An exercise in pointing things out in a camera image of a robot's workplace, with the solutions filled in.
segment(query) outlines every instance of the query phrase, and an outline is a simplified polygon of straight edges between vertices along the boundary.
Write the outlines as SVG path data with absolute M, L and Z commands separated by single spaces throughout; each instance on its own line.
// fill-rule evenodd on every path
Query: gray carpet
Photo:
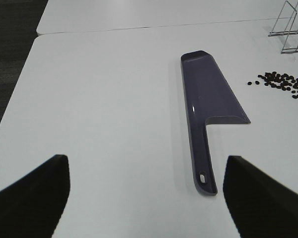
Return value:
M 0 121 L 22 71 L 47 0 L 0 0 Z

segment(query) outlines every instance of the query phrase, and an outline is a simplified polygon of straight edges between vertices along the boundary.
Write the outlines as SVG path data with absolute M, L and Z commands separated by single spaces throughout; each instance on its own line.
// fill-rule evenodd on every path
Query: white tabletop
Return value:
M 49 0 L 37 32 L 269 19 L 277 18 L 283 3 L 284 0 Z
M 0 190 L 54 154 L 71 192 L 55 238 L 236 238 L 222 183 L 241 155 L 298 192 L 298 99 L 257 74 L 298 77 L 273 20 L 37 38 L 0 124 Z M 219 193 L 193 183 L 180 57 L 213 55 L 251 124 L 209 125 Z

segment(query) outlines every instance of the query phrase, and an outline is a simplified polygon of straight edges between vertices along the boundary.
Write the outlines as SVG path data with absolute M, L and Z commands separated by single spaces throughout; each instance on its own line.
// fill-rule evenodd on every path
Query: floor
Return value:
M 47 0 L 0 0 L 0 121 L 34 39 Z

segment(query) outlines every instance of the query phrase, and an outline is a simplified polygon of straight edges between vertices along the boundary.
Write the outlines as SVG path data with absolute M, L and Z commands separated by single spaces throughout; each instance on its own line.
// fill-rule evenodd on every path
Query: handle hole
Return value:
M 200 182 L 203 184 L 207 183 L 207 175 L 204 171 L 200 171 Z

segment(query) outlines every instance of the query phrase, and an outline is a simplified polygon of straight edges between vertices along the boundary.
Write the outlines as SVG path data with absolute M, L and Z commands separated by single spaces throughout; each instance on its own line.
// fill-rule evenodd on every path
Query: pile of coffee beans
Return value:
M 257 77 L 264 80 L 265 86 L 281 89 L 283 91 L 291 91 L 293 94 L 292 98 L 298 98 L 298 78 L 295 79 L 292 75 L 286 73 L 281 75 L 275 71 L 271 73 L 266 72 L 264 76 L 259 74 Z

